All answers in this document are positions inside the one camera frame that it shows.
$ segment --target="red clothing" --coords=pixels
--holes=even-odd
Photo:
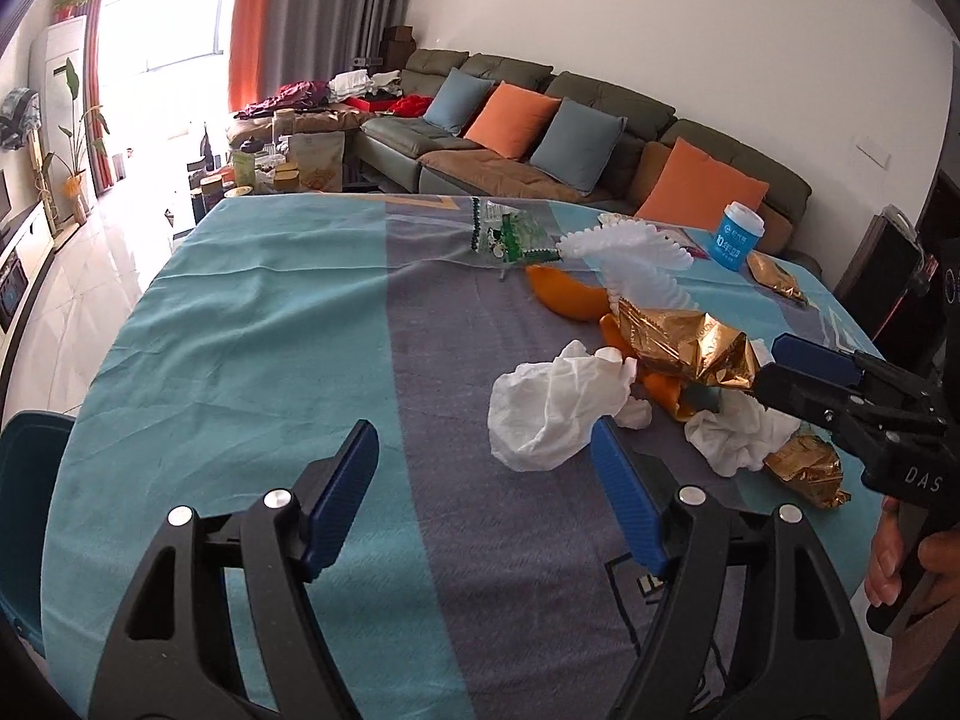
[[[433,98],[424,98],[420,95],[406,95],[391,105],[387,110],[395,116],[405,119],[416,119],[426,113],[426,109],[433,103]]]

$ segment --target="green plastic packaging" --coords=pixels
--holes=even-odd
[[[518,208],[473,198],[473,241],[477,254],[511,265],[555,262],[560,252],[533,216]]]

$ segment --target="curtain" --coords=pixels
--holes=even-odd
[[[231,42],[230,107],[267,98],[285,83],[330,80],[352,70],[354,57],[378,55],[383,29],[400,22],[405,5],[406,0],[237,0],[232,35],[244,56],[237,57],[234,71]],[[262,20],[256,20],[248,11],[261,7]],[[252,22],[259,25],[258,43]],[[248,39],[237,37],[244,25]],[[256,64],[255,73],[246,71],[248,64]]]
[[[232,111],[259,103],[263,33],[270,0],[234,0],[227,101]]]
[[[100,104],[100,77],[98,73],[99,34],[100,34],[100,5],[103,0],[86,0],[77,8],[78,16],[86,16],[86,40],[83,47],[83,102],[87,108]],[[90,160],[90,175],[93,178],[93,189],[99,197],[105,190],[113,186],[113,173],[110,170],[110,161],[96,148],[93,141],[104,136],[104,129],[96,117],[90,116],[86,120],[86,149]]]

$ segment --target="blue gripper pad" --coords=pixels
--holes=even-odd
[[[661,495],[648,493],[641,483],[628,455],[631,450],[621,445],[616,430],[612,418],[597,420],[590,435],[590,459],[634,560],[662,577],[670,559],[664,550],[662,509],[655,504]]]
[[[853,357],[820,346],[819,343],[784,333],[770,349],[777,365],[790,368],[822,381],[855,389],[863,379],[863,372]]]
[[[333,565],[340,555],[379,457],[380,440],[376,428],[363,421],[354,428],[336,457],[329,460],[336,463],[340,458],[323,495],[313,511],[306,515],[309,539],[301,564],[311,580]]]

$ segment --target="wall switch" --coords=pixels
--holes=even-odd
[[[890,152],[885,151],[883,146],[880,146],[873,138],[861,138],[857,142],[856,147],[876,162],[877,165],[883,167],[883,170],[887,169],[887,165],[890,164]]]

